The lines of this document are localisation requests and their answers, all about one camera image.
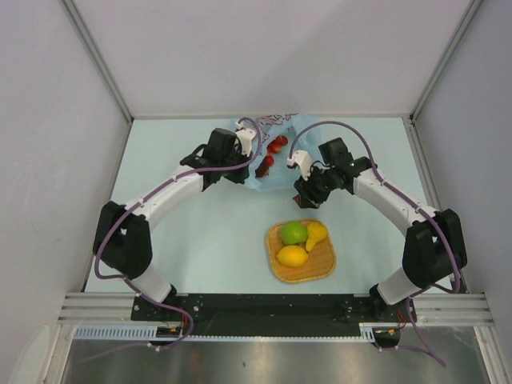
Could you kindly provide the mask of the green fake lime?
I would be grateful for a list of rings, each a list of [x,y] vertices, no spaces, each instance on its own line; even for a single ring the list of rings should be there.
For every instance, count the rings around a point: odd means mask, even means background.
[[[282,226],[280,235],[283,244],[296,245],[307,240],[307,229],[300,221],[290,221]]]

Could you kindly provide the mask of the light blue plastic bag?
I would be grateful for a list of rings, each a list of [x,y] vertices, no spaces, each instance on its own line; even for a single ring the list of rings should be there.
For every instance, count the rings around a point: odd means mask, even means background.
[[[262,132],[262,148],[257,159],[249,166],[250,176],[245,187],[257,191],[288,190],[299,178],[300,171],[289,169],[286,165],[290,150],[305,150],[313,160],[319,161],[318,147],[321,135],[318,129],[305,134],[302,131],[316,122],[316,118],[304,114],[272,114],[255,119]],[[266,147],[279,135],[288,137],[288,144],[280,154],[274,156],[275,164],[264,178],[256,178],[255,170],[266,154]]]

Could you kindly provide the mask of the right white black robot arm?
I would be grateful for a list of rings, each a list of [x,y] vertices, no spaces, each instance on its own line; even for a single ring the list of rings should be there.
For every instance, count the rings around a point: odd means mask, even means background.
[[[294,183],[298,206],[317,209],[331,192],[345,190],[371,204],[405,238],[401,266],[370,289],[369,311],[375,319],[389,320],[398,303],[449,275],[454,276],[454,289],[460,290],[467,254],[460,218],[453,210],[437,210],[405,194],[384,179],[370,158],[354,158],[340,138],[320,145],[319,151],[322,167],[305,150],[287,159],[289,168],[300,171]]]

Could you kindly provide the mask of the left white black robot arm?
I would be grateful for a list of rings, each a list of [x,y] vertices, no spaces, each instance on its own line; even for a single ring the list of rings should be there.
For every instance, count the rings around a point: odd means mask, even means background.
[[[105,204],[93,245],[97,277],[124,280],[150,298],[152,314],[161,320],[171,318],[177,309],[176,289],[153,263],[152,230],[178,205],[222,178],[243,184],[261,145],[259,129],[217,128],[207,143],[180,161],[170,179],[127,204]]]

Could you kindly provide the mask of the dark red fake plum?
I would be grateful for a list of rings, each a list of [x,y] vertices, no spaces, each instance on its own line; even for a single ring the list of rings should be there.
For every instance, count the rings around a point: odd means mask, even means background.
[[[301,204],[301,196],[299,194],[295,195],[293,197],[293,201],[297,204],[297,206],[301,207],[302,204]]]

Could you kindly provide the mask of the woven bamboo tray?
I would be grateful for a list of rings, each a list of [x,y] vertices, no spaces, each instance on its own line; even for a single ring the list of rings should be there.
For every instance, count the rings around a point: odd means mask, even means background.
[[[274,275],[286,283],[329,276],[337,265],[326,226],[318,220],[281,222],[266,234],[266,249]]]

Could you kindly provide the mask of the yellow fake lemon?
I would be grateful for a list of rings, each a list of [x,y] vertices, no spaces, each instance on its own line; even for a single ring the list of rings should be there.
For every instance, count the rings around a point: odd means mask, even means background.
[[[277,259],[284,266],[298,268],[308,261],[309,255],[302,247],[290,245],[280,249]]]
[[[327,228],[320,222],[311,222],[306,226],[307,240],[306,240],[306,251],[311,252],[312,249],[321,241],[323,241],[327,235]]]

